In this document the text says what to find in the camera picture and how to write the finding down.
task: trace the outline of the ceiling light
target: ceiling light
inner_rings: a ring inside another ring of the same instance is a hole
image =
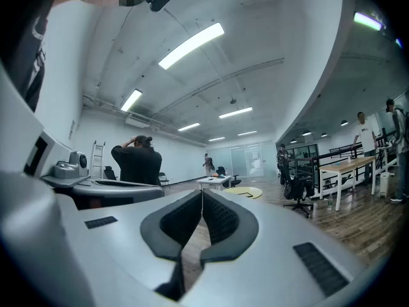
[[[178,131],[183,131],[183,130],[189,130],[189,129],[191,129],[192,127],[196,127],[196,126],[199,126],[200,124],[199,123],[195,123],[195,124],[192,124],[192,125],[189,125],[189,126],[186,126],[186,127],[182,127],[181,129],[178,129]]]
[[[220,118],[226,118],[226,117],[230,117],[233,115],[237,115],[237,114],[241,114],[241,113],[246,113],[247,111],[252,111],[253,108],[249,107],[249,108],[245,108],[245,109],[241,109],[241,110],[237,110],[237,111],[233,111],[232,113],[228,113],[228,114],[224,114],[224,115],[220,115]]]
[[[376,20],[369,18],[368,16],[365,16],[361,13],[355,13],[355,16],[353,17],[354,21],[357,23],[361,23],[363,25],[369,26],[377,31],[379,31],[382,28],[382,24],[377,22]]]
[[[257,131],[254,130],[254,131],[252,131],[252,132],[246,132],[246,133],[237,134],[237,136],[245,136],[245,135],[252,134],[252,133],[256,133],[256,132],[257,132]]]
[[[179,45],[179,47],[168,54],[164,59],[160,61],[159,66],[163,67],[164,69],[168,69],[179,59],[182,59],[184,56],[186,56],[189,52],[200,47],[202,44],[209,42],[214,38],[217,38],[222,34],[224,34],[224,31],[220,23],[214,24],[209,28],[204,29],[202,32],[199,32],[198,34],[192,36],[187,41],[184,41],[181,45]]]
[[[223,140],[224,138],[217,138],[217,139],[211,139],[209,141],[217,141],[217,140]]]
[[[132,94],[129,96],[128,100],[125,101],[125,103],[123,104],[121,110],[122,111],[128,111],[129,108],[131,108],[131,106],[134,104],[134,102],[142,95],[142,92],[140,92],[139,90],[135,90],[134,92],[132,92]]]

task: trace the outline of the ceiling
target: ceiling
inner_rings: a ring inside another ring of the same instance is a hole
[[[275,98],[283,64],[280,14],[281,0],[172,0],[159,13],[148,4],[107,8],[89,50],[84,94],[121,107],[137,88],[143,95],[131,111],[168,132],[199,122],[182,135],[201,142],[271,130],[271,100],[265,97]],[[224,35],[167,70],[158,65],[216,22]],[[249,106],[251,113],[219,119]]]
[[[357,0],[358,12],[385,22],[376,6]],[[341,57],[319,97],[300,121],[278,142],[288,145],[293,138],[302,142],[309,130],[317,140],[341,129],[341,122],[357,121],[357,113],[370,115],[380,110],[387,98],[396,98],[409,88],[409,76],[401,49],[393,33],[377,32],[354,23]]]

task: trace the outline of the wooden floor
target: wooden floor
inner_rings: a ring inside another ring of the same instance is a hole
[[[394,195],[396,184],[397,178],[394,177],[390,181],[389,196]],[[240,186],[258,187],[263,191],[258,199],[267,203],[292,203],[284,198],[284,187],[276,178],[245,178]],[[189,189],[198,189],[198,184],[195,181],[174,184],[167,187],[165,192],[169,195]],[[314,202],[309,221],[346,244],[367,265],[391,252],[409,205],[396,205],[390,203],[388,198],[380,198],[379,185],[376,186],[374,196],[371,196],[371,185],[358,185],[355,192],[351,189],[343,191],[338,212],[335,211],[335,197],[332,210],[327,210],[326,200]],[[209,246],[208,229],[202,219],[182,251],[186,290],[201,274],[200,252]]]

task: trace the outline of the black railing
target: black railing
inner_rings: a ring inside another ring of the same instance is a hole
[[[390,137],[392,137],[395,134],[396,131],[393,131],[387,134],[385,132],[385,129],[382,129],[382,132],[383,132],[383,135],[376,138],[378,146],[384,146],[386,142],[390,139]],[[395,153],[395,148],[392,147],[388,149],[388,156],[392,156],[394,155],[394,153]],[[334,164],[336,162],[345,161],[348,158],[355,159],[358,156],[363,155],[363,154],[364,154],[364,151],[362,149],[361,144],[357,144],[355,146],[353,145],[342,146],[339,148],[330,149],[330,153],[326,153],[325,155],[318,155],[318,156],[314,156],[311,158],[290,159],[289,165],[288,165],[289,172],[290,172],[290,175],[293,175],[295,177],[311,177],[315,187],[317,187],[318,192],[320,192],[321,188],[319,185],[320,184],[319,168],[321,166],[326,166],[326,165]],[[329,157],[330,158],[339,157],[341,159],[337,159],[336,161],[328,162],[325,164],[320,164],[321,159],[329,158]],[[384,150],[378,150],[376,153],[376,169],[383,167],[383,165],[386,165],[387,162],[388,161],[385,160]],[[355,171],[356,180],[358,180],[359,175],[362,175],[365,173],[364,168],[365,166],[361,166],[356,169]],[[331,178],[335,178],[335,177],[337,177],[337,175],[328,177],[325,179],[325,181],[331,180]],[[337,182],[329,183],[329,184],[325,183],[324,187],[328,188],[328,187],[332,187],[333,185],[337,185]]]

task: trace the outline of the black office chair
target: black office chair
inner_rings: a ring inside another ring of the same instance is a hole
[[[171,187],[171,185],[169,184],[169,180],[166,177],[165,173],[159,173],[159,181],[160,181],[160,186],[162,186],[162,183],[165,183],[166,186],[166,182],[167,182],[167,186]]]
[[[114,171],[112,170],[112,167],[105,166],[104,173],[108,180],[116,180],[116,176],[115,176]]]
[[[219,176],[220,176],[220,175],[226,176],[226,170],[225,170],[224,167],[222,167],[222,166],[219,166],[219,167],[217,168],[216,173],[217,173]],[[234,176],[235,179],[232,180],[232,181],[230,181],[231,187],[236,187],[236,185],[240,184],[240,182],[241,182],[242,180],[238,180],[238,179],[237,179],[237,176],[238,176],[238,175],[233,175],[233,176]],[[223,183],[223,186],[224,186],[224,187],[229,187],[229,182],[224,182],[224,183]]]
[[[311,177],[306,178],[297,178],[293,180],[289,175],[288,165],[283,165],[281,171],[285,175],[286,187],[284,189],[284,197],[287,200],[296,200],[297,203],[291,203],[289,205],[283,205],[283,207],[293,207],[293,210],[301,209],[305,213],[305,218],[309,218],[309,211],[304,207],[309,207],[310,210],[314,208],[314,204],[311,203],[301,203],[301,200],[305,201],[305,198],[302,197],[304,189],[307,190],[307,196],[314,195],[314,186],[310,181]]]

